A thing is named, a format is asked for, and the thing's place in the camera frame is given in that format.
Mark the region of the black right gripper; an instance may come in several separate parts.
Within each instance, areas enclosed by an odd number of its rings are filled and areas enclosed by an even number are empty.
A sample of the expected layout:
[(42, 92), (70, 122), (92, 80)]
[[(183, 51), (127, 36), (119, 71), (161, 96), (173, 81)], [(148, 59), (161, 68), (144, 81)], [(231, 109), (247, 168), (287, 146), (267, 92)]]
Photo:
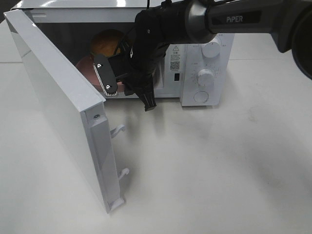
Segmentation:
[(123, 58), (123, 68), (129, 74), (124, 79), (124, 94), (136, 94), (145, 112), (156, 107), (153, 73), (165, 57), (168, 43), (135, 41)]

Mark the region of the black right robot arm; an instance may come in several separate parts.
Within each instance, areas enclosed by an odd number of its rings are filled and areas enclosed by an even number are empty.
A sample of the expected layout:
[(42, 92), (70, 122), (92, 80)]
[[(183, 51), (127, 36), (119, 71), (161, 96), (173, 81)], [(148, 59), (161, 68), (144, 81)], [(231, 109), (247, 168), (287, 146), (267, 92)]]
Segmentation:
[(127, 85), (144, 103), (156, 106), (153, 72), (171, 44), (207, 43), (219, 33), (268, 33), (279, 52), (291, 51), (297, 67), (312, 75), (312, 3), (309, 0), (182, 0), (136, 15), (136, 38), (127, 59)]

